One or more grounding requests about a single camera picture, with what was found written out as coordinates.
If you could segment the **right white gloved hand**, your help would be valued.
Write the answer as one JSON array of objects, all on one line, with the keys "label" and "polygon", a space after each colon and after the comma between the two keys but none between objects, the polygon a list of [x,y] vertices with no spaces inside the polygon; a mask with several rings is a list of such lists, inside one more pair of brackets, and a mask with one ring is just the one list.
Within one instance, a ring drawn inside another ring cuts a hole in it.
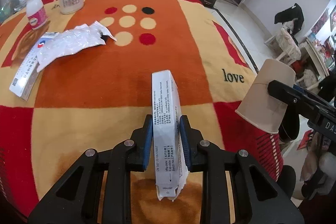
[{"label": "right white gloved hand", "polygon": [[308,154],[305,158],[302,170],[301,181],[309,181],[319,168],[326,175],[325,182],[318,188],[321,195],[327,195],[335,184],[335,155],[330,152],[322,152],[318,157],[318,138],[322,135],[315,133]]}]

